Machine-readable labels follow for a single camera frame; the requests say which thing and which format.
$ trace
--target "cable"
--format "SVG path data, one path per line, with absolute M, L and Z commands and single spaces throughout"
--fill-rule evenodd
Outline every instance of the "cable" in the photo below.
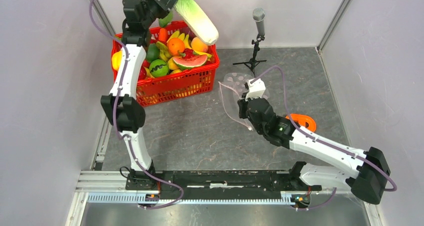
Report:
M 166 184 L 166 185 L 170 185 L 170 186 L 173 186 L 173 187 L 176 187 L 176 188 L 178 188 L 180 191 L 181 191 L 181 194 L 179 195 L 179 197 L 177 198 L 177 199 L 175 199 L 175 200 L 173 200 L 173 201 L 171 201 L 171 202 L 169 202 L 169 203 L 165 203 L 165 204 L 163 204 L 163 205 L 160 205 L 160 206 L 153 206 L 153 207 L 144 207 L 144 209 L 147 209 L 147 210 L 154 210 L 154 209 L 162 209 L 162 208 L 166 208 L 166 207 L 168 207 L 168 206 L 171 206 L 172 204 L 174 204 L 174 203 L 176 203 L 177 201 L 179 201 L 180 199 L 182 199 L 183 198 L 183 196 L 184 196 L 184 190 L 183 190 L 183 188 L 181 187 L 181 186 L 179 186 L 179 185 L 176 185 L 176 184 L 174 184 L 174 183 L 171 183 L 171 182 L 168 182 L 168 181 L 165 181 L 165 180 L 162 180 L 162 179 L 160 179 L 160 178 L 158 178 L 158 177 L 155 177 L 155 176 L 153 176 L 153 175 L 151 175 L 140 163 L 139 163 L 139 160 L 136 158 L 136 155 L 134 154 L 134 150 L 133 150 L 133 145 L 131 144 L 131 136 L 129 136 L 128 134 L 124 134 L 124 135 L 120 135 L 120 133 L 119 133 L 119 130 L 118 130 L 118 126 L 117 126 L 117 107 L 118 107 L 118 99 L 119 99 L 119 96 L 121 95 L 121 90 L 122 90 L 122 84 L 123 84 L 123 81 L 124 81 L 124 75 L 125 75 L 125 71 L 127 70 L 127 64 L 128 64 L 128 60 L 129 60 L 129 53 L 128 53 L 128 48 L 125 46 L 125 44 L 123 44 L 120 40 L 118 40 L 117 38 L 115 38 L 113 35 L 110 35 L 108 32 L 106 32 L 106 31 L 104 31 L 103 29 L 101 29 L 97 24 L 96 24 L 96 22 L 95 22 L 95 20 L 94 20 L 94 18 L 93 18 L 93 5 L 94 5 L 94 1 L 95 0 L 90 0 L 90 4 L 89 4 L 89 8 L 88 8 L 88 13 L 89 13 L 89 15 L 90 15 L 90 20 L 91 20 L 91 22 L 92 22 L 92 24 L 94 25 L 94 27 L 100 32 L 100 33 L 102 33 L 103 35 L 105 35 L 106 37 L 108 37 L 108 38 L 110 38 L 110 39 L 112 39 L 112 40 L 114 40 L 114 41 L 116 41 L 118 44 L 120 44 L 121 45 L 121 47 L 122 47 L 122 49 L 125 51 L 125 55 L 126 55 L 126 58 L 125 58 L 125 62 L 124 62 L 124 64 L 123 64 L 123 68 L 122 68 L 122 74 L 121 74 L 121 76 L 120 76 L 120 78 L 119 78 L 119 84 L 118 84 L 118 90 L 117 90 L 117 93 L 116 93 L 116 97 L 115 97 L 115 101 L 113 102 L 113 114 L 112 114 L 112 121 L 113 121 L 113 127 L 114 127 L 114 129 L 115 129 L 115 131 L 116 131 L 116 134 L 117 134 L 117 136 L 118 136 L 118 139 L 120 139 L 120 140 L 122 140 L 122 139 L 124 139 L 124 138 L 127 138 L 127 140 L 128 140 L 128 147 L 129 147 L 129 150 L 130 150 L 130 152 L 131 152 L 131 156 L 132 156 L 132 158 L 134 159 L 134 161 L 137 163 L 137 165 L 140 167 L 140 169 L 143 171 L 143 173 L 145 173 L 147 176 L 149 176 L 150 178 L 152 178 L 152 179 L 154 179 L 154 180 L 156 180 L 156 181 L 159 181 L 159 182 L 161 182 L 161 183 L 164 183 L 164 184 Z
M 125 176 L 124 175 L 124 173 L 122 172 L 122 169 L 126 169 L 128 171 L 128 174 L 130 173 L 130 169 L 128 167 L 126 167 L 126 166 L 122 166 L 122 167 L 119 168 L 120 175 L 122 175 L 122 177 L 128 179 L 128 176 Z
M 328 205 L 334 199 L 334 196 L 336 195 L 336 191 L 337 191 L 337 188 L 335 187 L 333 189 L 330 197 L 327 199 L 327 201 L 325 201 L 325 202 L 323 202 L 323 203 L 321 203 L 321 204 L 319 204 L 317 206 L 307 207 L 307 208 L 298 208 L 298 207 L 296 207 L 295 209 L 296 209 L 296 211 L 309 211 L 309 210 L 314 210 L 314 209 L 318 209 L 318 208 L 324 207 L 324 206 Z
M 312 193 L 311 186 L 308 186 L 308 187 L 307 187 L 306 197 L 308 197 L 309 195 L 311 195 L 311 193 Z
M 285 76 L 284 76 L 284 72 L 283 72 L 283 70 L 279 67 L 279 66 L 277 66 L 277 65 L 274 65 L 274 66 L 272 66 L 272 67 L 270 67 L 270 68 L 268 68 L 267 70 L 265 70 L 265 72 L 263 72 L 263 73 L 261 73 L 258 77 L 256 77 L 252 82 L 251 82 L 251 84 L 253 84 L 255 81 L 257 81 L 258 79 L 260 79 L 262 76 L 264 76 L 265 74 L 267 74 L 269 71 L 271 71 L 271 70 L 273 70 L 273 69 L 277 69 L 277 70 L 279 70 L 279 72 L 281 73 L 281 77 L 282 77 L 282 88 L 283 88 L 283 93 L 284 93 L 284 106 L 285 106 L 285 111 L 286 111 L 286 113 L 287 113 L 287 115 L 288 115 L 288 117 L 289 117 L 289 119 L 290 119 L 290 121 L 291 121 L 291 123 L 294 125 L 294 127 L 299 131 L 299 132 L 301 132 L 303 135 L 305 135 L 306 137 L 308 137 L 308 138 L 310 138 L 310 139 L 313 139 L 313 140 L 315 140 L 315 138 L 312 136 L 312 135 L 310 135 L 309 133 L 307 133 L 307 132 L 305 132 L 305 131 L 303 131 L 296 123 L 295 123 L 295 121 L 293 120 L 293 118 L 292 118 L 292 115 L 290 114 L 290 111 L 289 111 L 289 107 L 287 106 L 287 97 L 286 97 L 286 95 L 287 95 L 287 91 L 286 91 L 286 79 L 285 79 Z M 335 146 L 335 145 L 333 145 L 333 144 L 331 144 L 331 143 L 329 143 L 329 142 L 326 142 L 326 141 L 324 141 L 324 140 L 321 140 L 321 139 L 316 139 L 316 142 L 318 142 L 318 143 L 321 143 L 321 144 L 323 144 L 323 145 L 326 145 L 326 146 L 328 146 L 328 147 L 330 147 L 330 148 L 332 148 L 332 149 L 335 149 L 335 150 L 338 150 L 338 151 L 340 151 L 340 152 L 342 152 L 342 153 L 345 153 L 345 154 L 347 154 L 347 155 L 349 155 L 349 156 L 351 156 L 351 157 L 354 157 L 354 158 L 357 158 L 357 159 L 359 159 L 359 160 L 361 160 L 361 161 L 363 161 L 364 163 L 367 163 L 369 166 L 371 166 L 373 169 L 375 169 L 375 170 L 377 170 L 377 172 L 379 172 L 381 175 L 383 175 L 384 177 L 385 177 L 385 179 L 387 179 L 387 181 L 389 181 L 390 182 L 390 184 L 393 186 L 393 188 L 385 188 L 384 189 L 384 191 L 387 191 L 387 192 L 394 192 L 394 191 L 396 191 L 396 190 L 398 190 L 398 186 L 396 185 L 396 183 L 393 181 L 393 179 L 392 178 L 390 178 L 390 176 L 389 175 L 387 175 L 387 173 L 385 173 L 381 168 L 379 168 L 377 165 L 375 165 L 374 163 L 372 163 L 371 161 L 369 161 L 368 159 L 366 159 L 366 158 L 364 158 L 364 157 L 361 157 L 361 156 L 358 156 L 358 155 L 355 155 L 354 153 L 352 153 L 352 152 L 349 152 L 349 151 L 347 151 L 347 150 L 345 150 L 345 149 L 343 149 L 343 148 L 339 148 L 339 147 L 337 147 L 337 146 Z

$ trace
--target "carrot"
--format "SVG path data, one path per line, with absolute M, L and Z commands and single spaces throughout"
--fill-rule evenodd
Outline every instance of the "carrot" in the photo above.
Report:
M 168 39 L 168 31 L 164 27 L 160 28 L 158 40 L 162 42 L 166 42 L 167 39 Z

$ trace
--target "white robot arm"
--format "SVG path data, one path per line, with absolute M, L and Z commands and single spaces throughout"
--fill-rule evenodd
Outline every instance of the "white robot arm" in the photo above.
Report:
M 289 119 L 276 115 L 268 101 L 262 98 L 266 87 L 261 79 L 251 79 L 245 87 L 247 92 L 237 102 L 240 118 L 248 119 L 256 132 L 271 144 L 311 155 L 332 165 L 304 163 L 298 175 L 300 180 L 309 186 L 351 190 L 366 202 L 380 202 L 387 179 L 361 160 L 368 160 L 390 175 L 386 158 L 379 149 L 371 147 L 364 151 L 353 148 L 322 137 L 303 126 L 293 125 Z

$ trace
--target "microphone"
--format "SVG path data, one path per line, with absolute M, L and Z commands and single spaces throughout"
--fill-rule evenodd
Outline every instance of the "microphone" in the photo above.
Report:
M 253 10 L 253 20 L 256 22 L 257 33 L 261 38 L 265 37 L 265 11 L 261 7 Z

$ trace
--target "watermelon slice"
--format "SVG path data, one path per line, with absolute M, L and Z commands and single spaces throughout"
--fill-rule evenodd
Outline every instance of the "watermelon slice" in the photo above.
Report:
M 196 55 L 191 58 L 179 58 L 174 57 L 173 61 L 181 70 L 191 70 L 196 67 L 200 67 L 206 64 L 208 61 L 207 55 Z

